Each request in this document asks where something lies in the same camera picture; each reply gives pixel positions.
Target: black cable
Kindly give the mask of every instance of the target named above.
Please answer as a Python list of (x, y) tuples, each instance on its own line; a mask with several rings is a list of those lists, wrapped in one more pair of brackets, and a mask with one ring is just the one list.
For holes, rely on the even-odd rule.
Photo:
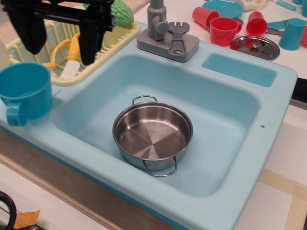
[(10, 213), (9, 223), (6, 226), (5, 230), (13, 230), (13, 226), (15, 224), (16, 216), (17, 216), (17, 210), (14, 204), (14, 201), (8, 195), (6, 195), (4, 192), (1, 192), (1, 191), (0, 191), (0, 201), (5, 203)]

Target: metal lid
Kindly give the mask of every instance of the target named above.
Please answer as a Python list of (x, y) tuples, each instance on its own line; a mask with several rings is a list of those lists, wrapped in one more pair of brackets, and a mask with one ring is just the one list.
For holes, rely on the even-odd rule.
[(232, 41), (230, 48), (241, 53), (272, 61), (279, 56), (280, 49), (273, 41), (257, 36), (243, 36)]

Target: pot rim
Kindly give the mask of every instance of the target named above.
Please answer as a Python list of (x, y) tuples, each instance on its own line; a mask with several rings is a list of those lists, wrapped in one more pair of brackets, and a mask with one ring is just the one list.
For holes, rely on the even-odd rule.
[[(142, 157), (135, 157), (134, 155), (130, 154), (129, 152), (125, 151), (121, 145), (119, 144), (117, 138), (116, 138), (116, 130), (117, 130), (117, 126), (119, 124), (119, 122), (122, 120), (122, 118), (124, 118), (125, 116), (128, 116), (129, 113), (131, 113), (133, 110), (135, 109), (139, 109), (139, 108), (146, 108), (146, 107), (163, 107), (163, 108), (166, 108), (166, 109), (170, 109), (172, 110), (173, 112), (177, 113), (179, 116), (182, 117), (182, 119), (185, 120), (185, 122), (187, 123), (187, 125), (189, 126), (189, 139), (185, 145), (185, 147), (177, 152), (177, 153), (174, 153), (170, 156), (167, 156), (165, 158), (159, 158), (159, 159), (146, 159), (146, 158), (142, 158)], [(123, 110), (118, 116), (117, 118), (115, 119), (114, 121), (114, 124), (113, 124), (113, 139), (114, 141), (116, 142), (117, 146), (126, 154), (128, 154), (129, 156), (135, 158), (135, 159), (138, 159), (138, 160), (142, 160), (142, 161), (163, 161), (163, 160), (168, 160), (168, 159), (173, 159), (175, 156), (183, 153), (186, 148), (188, 147), (188, 145), (190, 144), (191, 140), (192, 140), (192, 137), (193, 137), (193, 125), (192, 125), (192, 122), (190, 120), (190, 118), (188, 117), (188, 115), (182, 111), (181, 109), (179, 109), (178, 107), (172, 105), (172, 104), (169, 104), (169, 103), (165, 103), (165, 102), (158, 102), (158, 101), (149, 101), (149, 102), (140, 102), (140, 103), (136, 103), (136, 104), (133, 104), (131, 106), (129, 106), (128, 108), (126, 108), (125, 110)]]

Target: toy sink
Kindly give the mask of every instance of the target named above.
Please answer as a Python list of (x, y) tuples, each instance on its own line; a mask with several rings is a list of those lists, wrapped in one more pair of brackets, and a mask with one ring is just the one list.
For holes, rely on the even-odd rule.
[[(7, 124), (0, 103), (0, 125), (178, 229), (230, 230), (270, 154), (296, 78), (288, 67), (206, 42), (180, 63), (139, 50), (133, 39), (82, 82), (53, 86), (60, 92), (52, 111), (24, 128)], [(193, 139), (171, 176), (132, 166), (113, 140), (116, 117), (140, 95), (192, 121)]]

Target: blue plastic cup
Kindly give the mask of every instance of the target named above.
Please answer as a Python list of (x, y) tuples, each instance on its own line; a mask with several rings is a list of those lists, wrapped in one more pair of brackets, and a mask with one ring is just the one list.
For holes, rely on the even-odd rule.
[(0, 71), (0, 98), (10, 126), (24, 127), (48, 113), (52, 105), (50, 71), (35, 62), (21, 62)]
[(299, 49), (305, 29), (305, 24), (306, 22), (302, 19), (290, 19), (287, 27), (284, 30), (283, 36), (280, 39), (279, 46), (286, 50)]
[(302, 15), (307, 17), (307, 0), (303, 0), (302, 2)]

